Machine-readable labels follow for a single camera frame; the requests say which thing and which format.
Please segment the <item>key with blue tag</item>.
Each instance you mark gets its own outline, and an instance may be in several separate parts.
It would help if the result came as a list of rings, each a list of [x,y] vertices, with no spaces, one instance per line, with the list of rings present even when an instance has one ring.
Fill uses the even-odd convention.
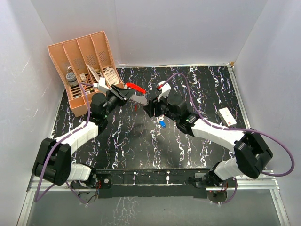
[[[163,117],[158,117],[158,122],[159,122],[159,125],[161,128],[165,128],[166,127],[166,124],[164,122],[164,118]]]

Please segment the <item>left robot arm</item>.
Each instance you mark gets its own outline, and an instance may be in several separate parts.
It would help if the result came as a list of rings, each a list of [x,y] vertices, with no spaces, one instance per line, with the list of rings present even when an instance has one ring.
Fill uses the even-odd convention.
[[[88,102],[84,121],[67,135],[56,139],[45,138],[40,144],[34,162],[33,175],[57,186],[69,181],[81,181],[92,188],[97,183],[92,167],[72,163],[72,155],[85,143],[100,135],[108,124],[108,115],[117,106],[123,106],[135,94],[132,88],[111,86],[106,94],[96,93]]]

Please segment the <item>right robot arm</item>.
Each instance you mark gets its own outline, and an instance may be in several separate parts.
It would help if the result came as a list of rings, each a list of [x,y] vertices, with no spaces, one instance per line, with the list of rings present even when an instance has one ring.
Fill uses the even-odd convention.
[[[201,178],[193,178],[194,183],[220,187],[227,179],[240,175],[256,179],[273,157],[260,134],[233,131],[214,123],[208,125],[199,115],[190,112],[184,101],[170,102],[167,98],[155,98],[143,109],[149,117],[164,115],[175,121],[184,134],[209,140],[234,152],[233,158],[216,163]]]

